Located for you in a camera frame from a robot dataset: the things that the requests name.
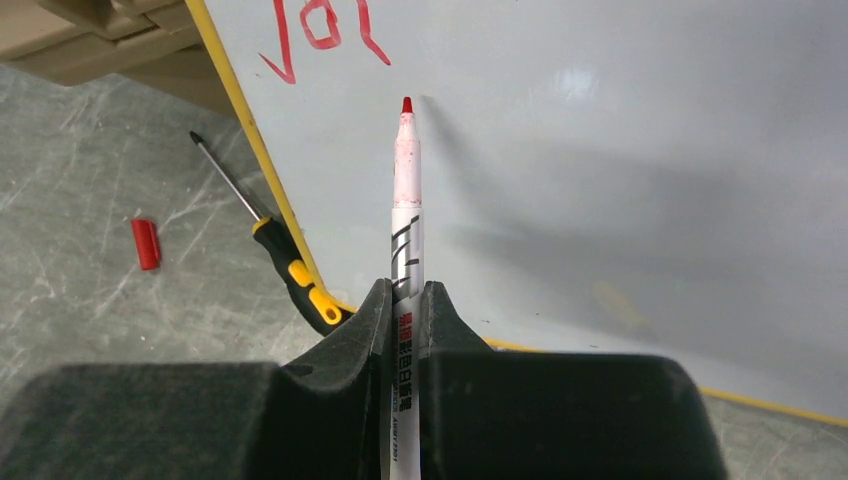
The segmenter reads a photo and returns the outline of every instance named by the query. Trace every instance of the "yellow whiteboard edge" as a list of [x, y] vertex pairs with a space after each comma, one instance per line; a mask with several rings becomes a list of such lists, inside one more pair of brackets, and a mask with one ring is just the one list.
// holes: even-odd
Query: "yellow whiteboard edge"
[[[283, 220], [285, 220], [286, 225], [289, 227], [289, 230], [291, 230], [292, 237], [294, 238], [297, 248], [300, 250], [300, 254], [303, 257], [303, 263], [306, 265], [309, 272], [312, 273], [315, 285], [326, 291], [321, 275], [318, 273], [318, 267], [315, 265], [312, 254], [309, 252], [309, 247], [306, 245], [306, 239], [303, 237], [303, 233], [300, 231], [300, 227], [297, 224], [297, 219], [294, 216], [294, 211], [292, 210], [289, 199], [283, 189], [283, 184], [280, 182], [280, 177], [277, 176], [277, 171], [274, 169], [274, 164], [271, 162], [271, 155], [268, 153], [268, 149], [265, 147], [265, 142], [262, 140], [262, 135], [256, 127], [256, 122], [253, 120], [253, 114], [250, 113], [250, 108], [247, 106], [247, 100], [244, 98], [244, 93], [242, 93], [241, 86], [238, 84], [236, 74], [233, 71], [233, 66], [227, 58], [227, 54], [224, 51], [224, 45], [221, 43], [221, 39], [218, 37], [218, 32], [215, 30], [215, 25], [212, 23], [212, 18], [209, 16], [209, 10], [206, 9], [206, 4], [203, 3], [203, 0], [186, 0], [186, 5], [188, 5], [189, 11], [191, 11], [191, 16], [194, 18], [194, 23], [197, 26], [197, 30], [200, 32], [204, 45], [206, 45], [206, 50], [209, 52], [212, 63], [218, 71], [218, 76], [221, 77], [221, 83], [224, 84], [227, 96], [230, 97], [230, 102], [232, 102], [233, 108], [238, 116], [239, 123], [241, 123], [241, 126], [244, 129], [245, 135], [247, 135], [247, 140], [250, 142], [253, 153], [259, 161], [259, 167], [262, 169], [262, 173], [268, 181], [271, 193], [274, 194], [274, 199], [280, 207], [280, 213], [283, 216]], [[345, 305], [340, 302], [338, 302], [337, 305], [352, 312], [356, 311], [355, 307]], [[495, 340], [493, 338], [485, 338], [484, 340], [486, 343], [495, 348], [523, 352], [543, 351], [515, 343]], [[806, 410], [766, 402], [764, 400], [744, 397], [735, 393], [722, 392], [712, 388], [699, 387], [699, 389], [701, 393], [710, 397], [720, 398], [722, 400], [728, 400], [734, 403], [740, 403], [772, 412], [815, 420], [821, 423], [848, 427], [848, 419], [821, 415], [814, 412], [808, 412]]]
[[[483, 339], [489, 346], [494, 348], [502, 348], [506, 350], [514, 350], [518, 352], [542, 352], [544, 350], [538, 348], [530, 348], [525, 347], [523, 345], [518, 345], [515, 343], [504, 342], [501, 340], [495, 340], [494, 338], [484, 338]], [[799, 408], [787, 407], [785, 405], [779, 405], [777, 403], [767, 402], [765, 400], [757, 400], [756, 398], [745, 397], [742, 395], [737, 395], [735, 393], [723, 392], [721, 390], [716, 390], [713, 388], [707, 387], [698, 387], [698, 390], [701, 391], [702, 394], [719, 398], [721, 400], [727, 400], [734, 403], [739, 403], [742, 405], [747, 405], [749, 407], [756, 407], [762, 410], [769, 410], [772, 412], [783, 413], [786, 415], [791, 415], [793, 417], [801, 417], [806, 418], [808, 420], [815, 420], [821, 423], [828, 423], [831, 425], [836, 425], [838, 427], [848, 427], [848, 419], [831, 417], [828, 415], [822, 415], [820, 413], [809, 412], [807, 410], [801, 410]]]
[[[250, 107], [247, 106], [247, 100], [244, 98], [244, 93], [241, 91], [236, 73], [230, 60], [227, 58], [227, 53], [224, 51], [224, 45], [221, 38], [218, 36], [218, 31], [215, 30], [215, 24], [212, 22], [212, 17], [209, 16], [209, 10], [203, 0], [186, 0], [186, 5], [194, 19], [194, 24], [200, 32], [203, 39], [203, 44], [209, 52], [209, 57], [218, 71], [218, 76], [221, 78], [221, 83], [230, 97], [230, 102], [233, 104], [236, 116], [238, 117], [241, 127], [247, 136], [250, 147], [253, 149], [256, 160], [259, 162], [259, 167], [265, 175], [265, 180], [268, 182], [268, 187], [271, 188], [271, 193], [274, 194], [274, 200], [280, 208], [280, 214], [285, 221], [286, 226], [291, 231], [292, 238], [300, 251], [300, 256], [303, 257], [303, 263], [312, 274], [315, 285], [326, 291], [324, 282], [321, 279], [321, 274], [318, 273], [318, 267], [315, 265], [315, 260], [312, 258], [312, 253], [306, 245], [306, 239], [300, 231], [300, 226], [295, 218], [294, 211], [291, 208], [289, 199], [283, 189], [283, 184], [280, 182], [280, 177], [277, 176], [277, 171], [274, 169], [274, 164], [271, 162], [271, 155], [268, 153], [268, 148], [262, 140], [262, 135], [256, 127], [256, 121], [253, 119], [253, 114], [250, 112]], [[350, 311], [356, 311], [355, 307], [345, 305], [336, 299], [333, 299], [336, 305]]]

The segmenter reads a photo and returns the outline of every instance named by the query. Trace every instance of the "white surface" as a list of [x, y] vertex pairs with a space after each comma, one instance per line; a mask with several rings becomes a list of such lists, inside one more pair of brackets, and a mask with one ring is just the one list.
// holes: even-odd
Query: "white surface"
[[[389, 275], [413, 96], [426, 278], [479, 334], [649, 351], [702, 385], [848, 417], [848, 2], [207, 0], [328, 286]], [[325, 35], [320, 10], [308, 16]]]

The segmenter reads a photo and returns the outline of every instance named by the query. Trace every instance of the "red writing on whiteboard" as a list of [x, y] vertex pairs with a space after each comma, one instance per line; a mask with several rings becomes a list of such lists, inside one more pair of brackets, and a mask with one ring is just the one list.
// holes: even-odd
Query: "red writing on whiteboard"
[[[265, 63], [271, 67], [271, 70], [282, 78], [284, 82], [294, 85], [296, 78], [294, 74], [294, 66], [292, 64], [291, 45], [289, 44], [289, 26], [286, 21], [286, 9], [285, 5], [283, 5], [283, 1], [284, 0], [274, 0], [274, 12], [277, 17], [277, 33], [280, 37], [280, 51], [283, 56], [283, 65], [282, 67], [278, 66], [261, 53], [259, 56], [262, 57], [262, 60], [265, 60]], [[392, 62], [389, 60], [389, 57], [386, 56], [383, 49], [377, 45], [377, 42], [371, 38], [371, 17], [368, 14], [368, 0], [356, 0], [356, 6], [359, 10], [359, 35], [362, 38], [362, 42], [369, 50], [374, 52], [374, 55], [377, 55], [377, 58], [379, 58], [383, 63], [391, 65]], [[327, 36], [323, 38], [315, 38], [312, 28], [306, 21], [306, 17], [309, 16], [310, 13], [319, 9], [324, 10], [327, 30], [329, 31]], [[339, 19], [336, 16], [336, 12], [333, 11], [333, 5], [330, 4], [330, 0], [309, 0], [306, 5], [300, 9], [300, 26], [303, 28], [303, 33], [306, 35], [306, 39], [309, 41], [309, 44], [316, 50], [329, 50], [341, 45], [342, 36], [339, 32], [338, 24]]]

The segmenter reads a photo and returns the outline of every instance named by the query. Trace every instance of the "black and yellow handle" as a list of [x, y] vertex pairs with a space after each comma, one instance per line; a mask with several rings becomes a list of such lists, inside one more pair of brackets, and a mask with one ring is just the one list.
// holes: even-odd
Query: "black and yellow handle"
[[318, 333], [329, 335], [353, 315], [315, 285], [285, 225], [271, 217], [262, 218], [253, 226], [253, 239], [271, 255], [274, 268], [286, 282], [292, 303]]

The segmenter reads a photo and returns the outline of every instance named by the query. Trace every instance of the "beige container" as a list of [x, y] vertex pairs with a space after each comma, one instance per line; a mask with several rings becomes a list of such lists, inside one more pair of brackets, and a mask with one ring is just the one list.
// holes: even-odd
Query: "beige container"
[[235, 116], [181, 1], [2, 0], [0, 62], [67, 86], [121, 73]]

